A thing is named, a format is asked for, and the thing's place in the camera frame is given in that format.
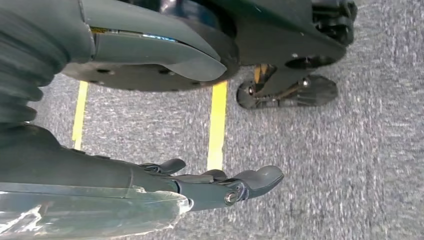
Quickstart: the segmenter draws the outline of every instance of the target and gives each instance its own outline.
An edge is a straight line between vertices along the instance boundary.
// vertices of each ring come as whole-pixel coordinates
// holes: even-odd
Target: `clear plastic sheet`
[[[0,240],[103,239],[173,228],[189,200],[142,187],[0,183]]]

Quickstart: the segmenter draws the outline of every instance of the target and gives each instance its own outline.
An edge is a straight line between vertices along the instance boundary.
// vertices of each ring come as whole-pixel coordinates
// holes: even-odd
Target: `blue led light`
[[[143,37],[151,38],[151,39],[159,39],[164,41],[170,41],[170,42],[176,42],[175,39],[165,37],[165,36],[157,36],[157,35],[151,35],[151,34],[143,34]]]

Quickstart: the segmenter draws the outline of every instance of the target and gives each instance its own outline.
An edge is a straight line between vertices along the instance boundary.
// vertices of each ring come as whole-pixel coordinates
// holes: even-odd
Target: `robotic arm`
[[[90,156],[61,146],[48,130],[25,123],[36,117],[27,103],[42,99],[39,87],[67,66],[90,62],[158,64],[202,82],[227,70],[190,27],[148,9],[116,0],[0,0],[0,239],[148,232],[158,226],[141,227],[146,222],[165,220],[165,226],[182,212],[232,206],[266,194],[283,179],[275,166],[233,178],[218,170],[172,176],[185,167],[183,161],[136,165]],[[146,209],[155,212],[134,210],[138,222],[126,222],[122,216],[129,215],[123,210],[131,212],[128,206],[136,208],[147,199],[156,206]],[[175,204],[160,204],[169,200]],[[181,204],[184,207],[175,211]],[[75,218],[90,226],[67,225],[75,223],[71,211],[94,209],[96,214],[113,214],[108,221]],[[54,221],[53,215],[73,221]]]

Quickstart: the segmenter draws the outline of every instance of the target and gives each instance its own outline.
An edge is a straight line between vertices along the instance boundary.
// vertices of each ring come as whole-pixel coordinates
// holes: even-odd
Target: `yellow floor marking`
[[[210,111],[209,150],[207,170],[223,169],[223,147],[227,108],[227,81],[218,83],[212,89]]]
[[[73,121],[72,129],[72,141],[75,141],[73,148],[76,150],[81,150],[81,144],[83,141],[84,114],[86,111],[88,89],[89,83],[86,81],[80,81],[78,99],[76,101],[75,119]]]

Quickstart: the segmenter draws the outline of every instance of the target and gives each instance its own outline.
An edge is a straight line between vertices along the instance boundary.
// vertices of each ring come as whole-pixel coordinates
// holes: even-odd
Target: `gray carpet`
[[[175,229],[131,239],[424,239],[424,2],[357,3],[355,44],[319,70],[337,82],[337,101],[247,111],[235,92],[252,69],[229,84],[224,170],[273,164],[284,182],[259,199],[189,213]],[[56,82],[36,104],[37,121],[70,145],[78,85],[61,75]],[[198,174],[206,170],[210,102],[211,89],[90,86],[83,150],[136,163],[179,157],[188,163],[183,173]]]

